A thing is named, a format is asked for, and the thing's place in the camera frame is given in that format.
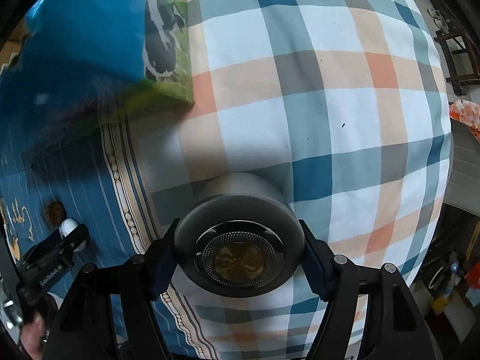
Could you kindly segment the person's left hand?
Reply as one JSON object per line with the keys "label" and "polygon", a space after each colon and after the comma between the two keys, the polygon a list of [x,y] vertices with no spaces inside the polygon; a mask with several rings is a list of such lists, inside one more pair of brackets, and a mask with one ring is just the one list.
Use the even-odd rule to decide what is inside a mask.
{"label": "person's left hand", "polygon": [[41,360],[43,356],[43,337],[47,332],[47,326],[43,317],[35,312],[32,320],[27,322],[21,329],[19,342],[24,353],[33,360]]}

